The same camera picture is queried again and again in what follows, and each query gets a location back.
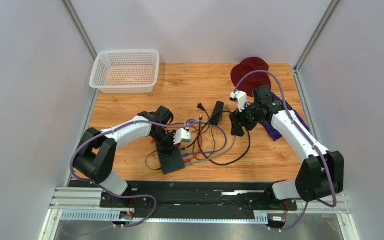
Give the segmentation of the aluminium frame rail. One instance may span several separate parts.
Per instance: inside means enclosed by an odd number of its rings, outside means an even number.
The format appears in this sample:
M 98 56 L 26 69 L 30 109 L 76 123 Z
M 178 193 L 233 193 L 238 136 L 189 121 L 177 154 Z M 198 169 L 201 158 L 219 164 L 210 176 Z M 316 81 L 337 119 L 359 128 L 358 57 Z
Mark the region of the aluminium frame rail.
M 139 234 L 157 235 L 161 228 L 183 237 L 195 237 L 208 228 L 220 236 L 226 227 L 229 237 L 243 237 L 257 230 L 283 239 L 342 238 L 357 240 L 359 234 L 346 196 L 305 202 L 291 199 L 276 206 L 263 201 L 264 191 L 256 184 L 228 186 L 202 182 L 134 182 L 133 199 L 118 199 L 97 187 L 57 187 L 39 235 L 53 240 L 58 227 L 68 229 L 78 221 L 83 225 L 78 239 L 94 239 L 98 234 L 115 234 L 115 225 L 125 223 L 119 232 L 129 239 Z

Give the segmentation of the black network switch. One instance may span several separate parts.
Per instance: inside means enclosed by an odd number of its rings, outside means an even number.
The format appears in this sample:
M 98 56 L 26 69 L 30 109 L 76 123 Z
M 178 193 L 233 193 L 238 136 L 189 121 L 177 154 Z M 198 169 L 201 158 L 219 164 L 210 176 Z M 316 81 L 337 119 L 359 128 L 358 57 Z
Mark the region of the black network switch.
M 164 175 L 168 175 L 185 169 L 185 163 L 182 157 L 158 157 L 161 165 L 161 170 Z

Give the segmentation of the dark red bucket hat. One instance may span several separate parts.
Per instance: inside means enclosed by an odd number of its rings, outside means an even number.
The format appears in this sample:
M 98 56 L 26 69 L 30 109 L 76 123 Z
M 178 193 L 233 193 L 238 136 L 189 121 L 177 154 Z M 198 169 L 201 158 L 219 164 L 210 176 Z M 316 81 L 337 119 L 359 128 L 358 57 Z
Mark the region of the dark red bucket hat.
M 268 71 L 270 66 L 266 61 L 259 57 L 249 57 L 241 61 L 238 65 L 232 68 L 230 78 L 233 85 L 236 87 L 240 80 L 247 74 L 257 70 Z M 248 97 L 253 97 L 253 90 L 261 87 L 269 86 L 272 88 L 271 80 L 267 73 L 256 72 L 249 75 L 239 86 L 238 90 L 245 92 Z

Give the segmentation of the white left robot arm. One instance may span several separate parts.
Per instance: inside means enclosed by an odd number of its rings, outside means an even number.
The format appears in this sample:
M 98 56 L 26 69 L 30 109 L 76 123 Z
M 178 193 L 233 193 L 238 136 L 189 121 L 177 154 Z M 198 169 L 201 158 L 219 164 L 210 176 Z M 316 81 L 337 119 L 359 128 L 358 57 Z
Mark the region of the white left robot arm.
M 130 185 L 113 170 L 116 152 L 148 136 L 155 140 L 162 168 L 169 166 L 170 161 L 176 167 L 183 168 L 179 144 L 175 142 L 176 133 L 167 130 L 173 119 L 173 113 L 160 106 L 155 112 L 143 111 L 132 120 L 113 128 L 89 128 L 71 158 L 69 167 L 72 176 L 121 196 Z

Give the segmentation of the purple cloth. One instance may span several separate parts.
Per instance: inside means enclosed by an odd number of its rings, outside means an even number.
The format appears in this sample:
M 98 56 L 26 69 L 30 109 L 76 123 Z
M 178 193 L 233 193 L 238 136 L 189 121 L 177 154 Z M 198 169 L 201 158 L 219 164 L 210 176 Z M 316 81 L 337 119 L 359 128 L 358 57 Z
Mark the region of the purple cloth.
M 300 123 L 309 131 L 310 128 L 305 122 L 305 120 L 302 118 L 302 116 L 294 109 L 295 115 L 297 119 L 300 121 Z M 275 142 L 283 137 L 283 135 L 276 130 L 272 125 L 270 125 L 267 121 L 262 121 L 260 123 L 264 129 L 266 130 L 267 134 L 270 136 L 270 138 Z

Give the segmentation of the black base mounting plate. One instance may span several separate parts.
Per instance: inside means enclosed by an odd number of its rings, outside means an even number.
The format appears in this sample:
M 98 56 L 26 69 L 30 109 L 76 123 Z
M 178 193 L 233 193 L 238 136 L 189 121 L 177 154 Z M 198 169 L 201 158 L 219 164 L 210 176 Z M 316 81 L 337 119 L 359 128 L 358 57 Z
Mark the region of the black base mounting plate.
M 297 204 L 289 200 L 272 199 L 269 182 L 218 181 L 141 181 L 130 180 L 130 188 L 119 199 L 101 194 L 102 208 L 132 208 L 136 217 L 193 220 L 252 220 L 255 211 L 279 213 L 296 211 Z

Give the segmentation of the white plastic basket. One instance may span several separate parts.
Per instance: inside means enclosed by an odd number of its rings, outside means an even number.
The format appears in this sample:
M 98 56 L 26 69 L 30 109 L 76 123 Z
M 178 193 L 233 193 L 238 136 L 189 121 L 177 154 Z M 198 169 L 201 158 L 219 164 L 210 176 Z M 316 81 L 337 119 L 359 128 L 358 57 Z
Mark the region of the white plastic basket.
M 106 50 L 97 54 L 89 86 L 104 94 L 148 94 L 158 81 L 157 50 Z

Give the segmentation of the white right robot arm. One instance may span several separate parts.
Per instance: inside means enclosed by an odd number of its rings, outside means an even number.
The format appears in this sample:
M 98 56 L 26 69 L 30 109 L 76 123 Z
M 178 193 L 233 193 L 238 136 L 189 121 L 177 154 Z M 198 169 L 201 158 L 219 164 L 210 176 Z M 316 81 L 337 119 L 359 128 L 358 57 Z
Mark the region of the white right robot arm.
M 291 106 L 275 100 L 269 86 L 253 90 L 254 102 L 248 105 L 245 92 L 236 90 L 230 100 L 238 108 L 229 115 L 231 135 L 242 137 L 258 123 L 268 122 L 292 147 L 301 163 L 297 177 L 274 183 L 268 190 L 275 201 L 302 199 L 312 202 L 336 195 L 344 188 L 344 157 L 320 144 L 299 121 Z

